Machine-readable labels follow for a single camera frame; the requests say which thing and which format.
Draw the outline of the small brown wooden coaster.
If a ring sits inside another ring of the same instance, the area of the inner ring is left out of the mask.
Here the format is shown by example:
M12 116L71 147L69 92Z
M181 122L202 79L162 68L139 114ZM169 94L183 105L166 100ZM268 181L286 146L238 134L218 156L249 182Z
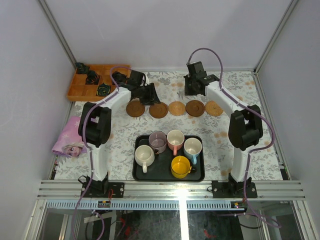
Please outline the small brown wooden coaster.
M168 114L168 106L164 102L156 103L149 107L149 113L153 118L164 118Z

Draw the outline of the large brown wooden coaster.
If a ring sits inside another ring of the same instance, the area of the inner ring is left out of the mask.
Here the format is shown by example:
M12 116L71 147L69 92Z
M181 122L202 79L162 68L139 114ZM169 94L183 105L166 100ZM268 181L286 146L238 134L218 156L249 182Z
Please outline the large brown wooden coaster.
M145 112L145 106L139 101L131 101L126 106L126 112L131 117L140 117Z

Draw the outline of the woven rattan coaster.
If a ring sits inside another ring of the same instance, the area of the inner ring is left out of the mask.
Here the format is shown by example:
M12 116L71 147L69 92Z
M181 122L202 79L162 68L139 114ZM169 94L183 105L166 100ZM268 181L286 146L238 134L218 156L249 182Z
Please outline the woven rattan coaster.
M205 111L207 114L218 117L223 114L223 109L215 102L215 101L208 101L205 105Z
M186 111L186 106L180 101L173 101L168 106L169 112L174 116L181 116Z

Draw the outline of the light blue ceramic mug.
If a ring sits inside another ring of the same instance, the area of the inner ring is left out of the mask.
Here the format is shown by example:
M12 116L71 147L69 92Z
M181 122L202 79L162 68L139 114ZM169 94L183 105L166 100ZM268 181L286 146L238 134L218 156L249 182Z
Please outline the light blue ceramic mug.
M193 165L197 163L197 157L203 149L202 143L195 137L188 138L184 142L183 152L184 156L187 157Z

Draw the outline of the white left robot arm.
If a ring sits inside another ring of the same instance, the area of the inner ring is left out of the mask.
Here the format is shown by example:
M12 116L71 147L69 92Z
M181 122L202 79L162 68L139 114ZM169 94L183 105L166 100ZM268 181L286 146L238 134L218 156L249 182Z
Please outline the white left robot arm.
M104 148L112 129L112 114L134 99L143 106L152 106L161 101L156 93L155 85L149 82L146 74L132 70L124 82L117 82L111 76L115 90L97 102L86 102L82 109L78 134L81 136L90 160L90 181L92 191L98 197L105 197L110 186L103 180L108 176L107 158Z

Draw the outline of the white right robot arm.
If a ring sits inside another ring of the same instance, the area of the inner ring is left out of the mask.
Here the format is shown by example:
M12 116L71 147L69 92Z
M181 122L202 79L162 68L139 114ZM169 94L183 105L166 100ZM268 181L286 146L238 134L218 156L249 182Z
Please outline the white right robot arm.
M186 96L206 96L214 101L229 117L228 138L234 147L233 166L230 172L232 182L228 192L233 197L240 197L246 191L243 183L246 174L248 153L259 143L263 136L262 119L253 114L260 114L255 104L246 106L243 102L222 86L214 74L208 75L202 62L187 63L188 74L184 76L184 94Z

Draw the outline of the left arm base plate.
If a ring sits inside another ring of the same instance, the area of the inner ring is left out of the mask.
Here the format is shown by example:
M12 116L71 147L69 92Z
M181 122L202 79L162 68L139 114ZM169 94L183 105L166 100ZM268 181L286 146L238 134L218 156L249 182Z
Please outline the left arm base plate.
M83 197L119 199L124 197L124 192L124 182L107 182L104 184L93 181Z

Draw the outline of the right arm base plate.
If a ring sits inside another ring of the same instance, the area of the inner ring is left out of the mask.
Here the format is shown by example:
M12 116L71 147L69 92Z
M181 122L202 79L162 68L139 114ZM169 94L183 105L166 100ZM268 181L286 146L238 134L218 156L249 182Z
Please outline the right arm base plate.
M235 199L244 198L256 199L258 197L256 185L254 182L220 182L214 180L211 182L212 195L215 199Z

